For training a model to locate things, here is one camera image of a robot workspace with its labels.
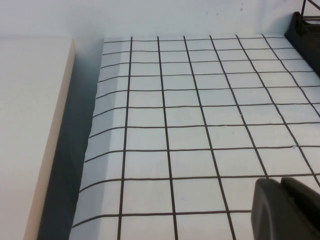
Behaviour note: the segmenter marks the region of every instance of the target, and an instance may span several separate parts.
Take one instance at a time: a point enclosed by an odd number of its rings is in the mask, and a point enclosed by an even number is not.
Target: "black plastic object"
[[[294,12],[284,36],[320,76],[320,16],[304,16],[306,3],[320,10],[312,0],[303,0],[301,14]]]
[[[312,35],[306,31],[299,31],[300,13],[294,12],[289,28],[284,36],[292,44],[292,46],[300,53],[300,55],[307,61],[312,69],[320,76],[320,46],[315,42]],[[306,21],[302,21],[305,26],[312,25]],[[320,26],[313,29],[320,32]]]
[[[294,178],[258,179],[251,221],[255,240],[320,240],[320,195]]]

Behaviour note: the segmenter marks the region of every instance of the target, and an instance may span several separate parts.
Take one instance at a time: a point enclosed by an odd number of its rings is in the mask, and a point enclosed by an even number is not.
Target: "black holder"
[[[312,0],[303,0],[301,14],[294,12],[284,36],[320,76],[320,16],[304,16],[306,2],[320,10]]]
[[[255,240],[320,240],[320,195],[294,178],[258,179],[251,221]]]

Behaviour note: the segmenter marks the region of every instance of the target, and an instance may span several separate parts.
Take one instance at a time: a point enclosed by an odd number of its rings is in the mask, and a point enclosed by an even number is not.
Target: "white wall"
[[[284,33],[302,0],[2,0],[0,35]]]

